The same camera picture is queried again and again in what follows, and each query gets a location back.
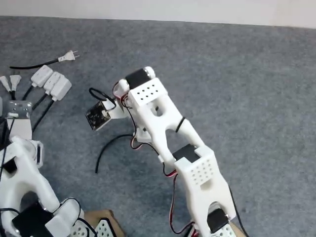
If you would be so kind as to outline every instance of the white plug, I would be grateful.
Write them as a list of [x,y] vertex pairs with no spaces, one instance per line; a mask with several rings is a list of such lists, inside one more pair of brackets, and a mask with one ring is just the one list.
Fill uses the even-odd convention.
[[51,91],[53,101],[62,100],[62,98],[64,98],[64,96],[70,90],[71,86],[71,82],[63,75],[59,79],[59,81],[54,85]]
[[62,61],[73,61],[75,60],[76,58],[80,57],[80,55],[76,55],[75,56],[75,53],[77,53],[77,51],[68,51],[64,56],[61,56],[58,58],[58,62],[62,62]]
[[0,81],[7,92],[11,92],[11,88],[8,82],[8,79],[5,76],[0,77]]
[[16,88],[17,88],[18,84],[20,83],[20,80],[21,80],[20,75],[11,75],[10,76],[12,91],[16,91]]
[[58,72],[54,72],[49,79],[47,80],[47,82],[44,85],[44,89],[45,89],[45,93],[47,95],[50,95],[51,90],[53,89],[54,85],[59,81],[59,79],[61,77],[64,77],[64,75],[58,73]]
[[43,65],[31,77],[33,87],[43,87],[48,78],[53,74],[53,70],[47,65]]

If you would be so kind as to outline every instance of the black cable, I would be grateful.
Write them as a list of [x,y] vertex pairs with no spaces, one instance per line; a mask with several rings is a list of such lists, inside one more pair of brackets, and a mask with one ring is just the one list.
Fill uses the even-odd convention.
[[33,133],[35,132],[36,128],[38,127],[39,123],[42,121],[42,119],[45,117],[45,115],[47,114],[47,112],[49,111],[49,109],[51,108],[51,106],[54,104],[54,101],[52,100],[47,108],[44,110],[43,114],[41,115],[41,117],[39,118],[39,120],[35,123],[35,125],[32,128]]
[[238,210],[237,210],[237,206],[236,206],[236,203],[235,203],[235,199],[234,199],[234,196],[233,196],[233,192],[232,192],[232,190],[231,190],[231,187],[229,187],[229,191],[231,192],[231,196],[232,196],[234,208],[235,208],[235,211],[236,211],[236,216],[237,216],[237,218],[238,218],[238,222],[239,222],[239,224],[240,224],[240,227],[241,227],[243,233],[245,234],[245,236],[246,236],[246,237],[249,237],[247,231],[245,230],[245,228],[243,227],[243,224],[242,224],[242,222],[241,222],[241,218],[240,218],[239,212],[238,212]]
[[13,211],[13,212],[15,212],[18,215],[20,214],[20,212],[18,210],[14,209],[14,208],[10,208],[10,207],[8,207],[8,208],[0,208],[0,212],[3,212],[3,211]]
[[86,221],[86,220],[84,220],[84,219],[82,219],[82,218],[78,218],[78,220],[79,221],[81,221],[81,222],[83,222],[92,232],[93,232],[93,235],[94,235],[94,237],[97,237],[98,236],[98,234],[96,233],[96,231],[93,229],[93,227]]
[[3,130],[2,130],[1,140],[0,140],[0,146],[5,145],[5,143],[6,143],[6,132],[8,130],[7,126],[8,126],[8,124],[7,124],[7,121],[5,120],[4,124],[3,124]]
[[16,98],[15,98],[15,90],[10,91],[10,95],[11,95],[11,99],[12,100],[16,100]]
[[101,90],[98,90],[96,88],[91,87],[91,88],[89,88],[89,93],[90,93],[90,95],[92,97],[96,98],[97,100],[100,100],[100,101],[107,101],[107,100],[109,100],[113,104],[113,108],[111,108],[109,110],[113,110],[113,109],[115,109],[117,107],[114,99],[112,99],[110,96],[108,96],[106,93],[102,92]]
[[79,206],[79,213],[78,213],[78,217],[77,217],[77,219],[80,217],[80,214],[81,214],[81,205],[80,205],[80,202],[77,200],[77,199],[75,199],[74,197],[69,197],[69,198],[67,198],[67,199],[65,199],[60,205],[59,205],[59,208],[62,206],[62,205],[64,205],[68,200],[75,200],[77,203],[78,203],[78,206]]
[[11,69],[18,69],[18,70],[26,70],[26,69],[33,69],[33,68],[40,68],[41,66],[44,65],[49,65],[49,64],[53,64],[53,63],[57,63],[58,62],[58,58],[51,60],[49,62],[46,63],[41,63],[38,65],[34,65],[34,66],[29,66],[29,67],[15,67],[15,66],[10,66]]
[[179,122],[179,124],[178,124],[178,126],[177,126],[177,128],[176,128],[176,130],[175,130],[176,133],[179,131],[179,129],[180,129],[180,127],[181,127],[181,125],[183,124],[183,122],[184,122],[185,119],[186,119],[186,117],[182,117],[181,121]]
[[122,135],[119,135],[119,136],[116,136],[115,138],[113,138],[111,141],[109,141],[107,144],[105,144],[99,154],[99,157],[97,159],[97,163],[95,165],[95,170],[94,170],[94,173],[98,173],[98,170],[99,170],[99,164],[100,164],[100,160],[101,160],[101,157],[102,157],[102,154],[103,152],[112,144],[114,143],[117,139],[121,138],[121,137],[133,137],[133,134],[132,133],[128,133],[128,134],[122,134]]
[[22,100],[26,100],[28,98],[28,96],[29,96],[30,92],[33,90],[33,88],[34,87],[32,85],[29,87],[29,89],[23,95]]
[[43,100],[47,97],[48,95],[45,93],[33,106],[32,110],[34,111],[40,104],[43,102]]

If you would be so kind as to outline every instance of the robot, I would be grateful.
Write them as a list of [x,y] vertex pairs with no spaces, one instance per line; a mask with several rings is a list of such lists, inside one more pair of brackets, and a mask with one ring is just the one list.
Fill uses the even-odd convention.
[[[97,89],[92,92],[104,95]],[[112,119],[130,117],[135,128],[131,147],[150,145],[159,161],[174,169],[167,176],[174,179],[179,176],[185,184],[192,219],[189,225],[193,225],[189,236],[236,236],[229,223],[236,217],[235,203],[215,154],[180,114],[154,70],[145,67],[120,79],[113,87],[113,95],[115,99],[104,95],[107,99],[88,111],[86,117],[91,128],[99,130]],[[186,137],[188,144],[172,153],[167,145],[167,129]]]
[[[236,217],[236,207],[230,188],[220,173],[215,154],[202,141],[191,123],[180,114],[154,70],[145,67],[133,72],[114,85],[114,98],[105,96],[86,114],[92,129],[99,130],[112,119],[131,118],[135,129],[130,141],[131,148],[151,146],[164,167],[174,170],[165,175],[173,177],[174,184],[177,177],[185,184],[187,207],[192,220],[184,227],[192,227],[187,236],[235,237],[230,221]],[[79,202],[75,198],[60,202],[49,182],[40,174],[43,144],[32,140],[29,135],[12,133],[16,122],[27,126],[27,131],[30,130],[30,112],[2,113],[8,120],[12,142],[0,152],[0,158],[3,157],[0,174],[3,228],[16,237],[102,236],[97,230],[104,223],[100,223],[96,230],[91,229],[84,220]],[[186,137],[188,144],[172,153],[167,146],[167,129]],[[138,146],[134,146],[136,141],[140,143]],[[21,211],[21,199],[30,191],[38,195],[38,202]],[[173,231],[179,234],[183,230]]]
[[[0,151],[0,236],[114,237],[108,220],[101,220],[93,229],[85,221],[80,203],[73,197],[60,202],[41,175],[44,146],[30,139],[31,108],[30,102],[3,102],[0,97],[0,115],[7,120],[11,141]],[[35,193],[38,201],[21,210],[22,198],[29,192]]]

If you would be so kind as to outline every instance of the white power adapter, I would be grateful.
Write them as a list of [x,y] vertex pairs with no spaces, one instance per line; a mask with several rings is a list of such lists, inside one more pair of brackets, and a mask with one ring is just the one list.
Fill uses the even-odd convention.
[[49,77],[53,74],[53,70],[47,65],[43,65],[40,69],[34,73],[31,77],[32,86],[33,87],[43,87],[45,82],[49,79]]
[[62,100],[71,86],[71,82],[63,75],[51,90],[50,94],[53,97],[53,101]]
[[65,77],[64,75],[60,74],[59,72],[54,72],[47,82],[44,85],[45,93],[50,95],[54,85],[59,81],[60,78]]

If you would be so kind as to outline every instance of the white wall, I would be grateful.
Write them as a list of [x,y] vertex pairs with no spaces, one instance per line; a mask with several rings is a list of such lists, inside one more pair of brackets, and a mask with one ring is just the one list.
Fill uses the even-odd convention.
[[315,0],[0,0],[0,15],[316,28]]

